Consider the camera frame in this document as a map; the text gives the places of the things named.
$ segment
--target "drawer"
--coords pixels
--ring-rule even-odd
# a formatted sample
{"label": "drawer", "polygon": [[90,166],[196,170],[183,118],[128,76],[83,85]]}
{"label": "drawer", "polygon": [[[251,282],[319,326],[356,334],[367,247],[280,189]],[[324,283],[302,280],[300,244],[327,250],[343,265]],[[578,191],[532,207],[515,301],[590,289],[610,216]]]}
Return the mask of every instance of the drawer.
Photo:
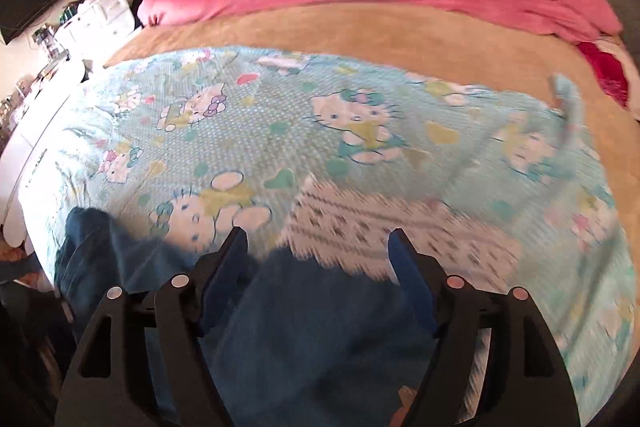
{"label": "drawer", "polygon": [[14,188],[32,149],[27,140],[14,132],[0,156],[0,223],[4,223],[12,199],[17,199]]}
{"label": "drawer", "polygon": [[69,21],[68,32],[74,42],[82,45],[83,42],[91,41],[100,34],[102,27],[106,24],[99,7],[92,6],[86,12],[76,15]]}
{"label": "drawer", "polygon": [[116,41],[118,44],[122,42],[122,40],[129,35],[135,25],[136,21],[133,18],[133,13],[128,9],[124,13],[121,13],[117,19],[111,21],[108,26],[105,26],[103,31],[108,39],[112,39]]}
{"label": "drawer", "polygon": [[127,0],[97,0],[95,5],[99,6],[102,10],[102,15],[107,21],[107,24],[117,19],[123,12],[129,9]]}

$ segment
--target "white drawer unit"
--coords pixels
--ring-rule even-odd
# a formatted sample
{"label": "white drawer unit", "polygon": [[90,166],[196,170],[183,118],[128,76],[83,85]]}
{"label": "white drawer unit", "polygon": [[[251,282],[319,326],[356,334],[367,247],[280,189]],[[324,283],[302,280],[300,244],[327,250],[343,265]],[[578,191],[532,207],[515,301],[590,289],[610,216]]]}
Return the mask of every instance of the white drawer unit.
{"label": "white drawer unit", "polygon": [[135,25],[127,0],[88,0],[60,26],[56,39],[72,56],[102,65],[124,44]]}
{"label": "white drawer unit", "polygon": [[19,247],[27,240],[18,202],[18,186],[26,172],[25,167],[33,163],[34,154],[40,154],[40,138],[46,134],[47,126],[71,92],[82,82],[84,74],[84,63],[78,58],[61,64],[31,103],[0,156],[0,225],[4,240],[11,247]]}

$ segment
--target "bed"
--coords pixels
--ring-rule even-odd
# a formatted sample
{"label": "bed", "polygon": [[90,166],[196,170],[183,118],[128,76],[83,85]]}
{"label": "bed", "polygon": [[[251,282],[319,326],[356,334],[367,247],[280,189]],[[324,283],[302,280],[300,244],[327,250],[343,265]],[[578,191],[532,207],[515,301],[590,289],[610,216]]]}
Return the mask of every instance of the bed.
{"label": "bed", "polygon": [[[448,271],[530,290],[583,423],[612,393],[636,352],[640,127],[568,42],[437,7],[331,2],[149,27],[108,64],[56,117],[20,192],[52,279],[79,205],[185,251],[239,225],[257,257],[290,245],[392,280],[383,240],[318,248],[328,238],[304,211],[381,204],[363,229],[407,212]],[[452,253],[465,248],[475,260]]]}

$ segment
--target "beige bedspread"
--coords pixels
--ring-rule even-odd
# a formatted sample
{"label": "beige bedspread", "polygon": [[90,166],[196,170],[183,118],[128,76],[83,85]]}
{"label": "beige bedspread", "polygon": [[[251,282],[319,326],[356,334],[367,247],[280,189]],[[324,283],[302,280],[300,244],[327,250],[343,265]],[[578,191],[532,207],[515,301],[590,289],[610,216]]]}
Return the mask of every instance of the beige bedspread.
{"label": "beige bedspread", "polygon": [[[108,65],[172,50],[228,44],[347,55],[460,84],[517,90],[551,105],[555,99],[548,78],[553,73],[564,74],[582,93],[586,123],[606,168],[638,272],[640,125],[600,90],[590,65],[572,45],[429,7],[345,3],[146,28]],[[639,327],[636,321],[636,333]]]}

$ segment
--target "clothing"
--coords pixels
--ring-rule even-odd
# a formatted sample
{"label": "clothing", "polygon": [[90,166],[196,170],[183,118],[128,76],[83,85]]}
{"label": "clothing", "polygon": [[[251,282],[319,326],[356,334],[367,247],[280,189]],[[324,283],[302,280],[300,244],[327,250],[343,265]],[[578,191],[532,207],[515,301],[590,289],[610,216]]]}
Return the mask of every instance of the clothing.
{"label": "clothing", "polygon": [[602,51],[594,42],[580,42],[577,47],[593,68],[602,90],[626,108],[629,86],[617,58]]}
{"label": "clothing", "polygon": [[[132,239],[94,208],[72,210],[66,232],[56,284],[78,335],[111,286],[154,290],[196,261]],[[434,347],[402,290],[300,261],[289,248],[254,273],[200,344],[236,427],[386,427],[402,406],[398,391],[418,388]],[[155,334],[147,349],[161,411],[176,421]]]}

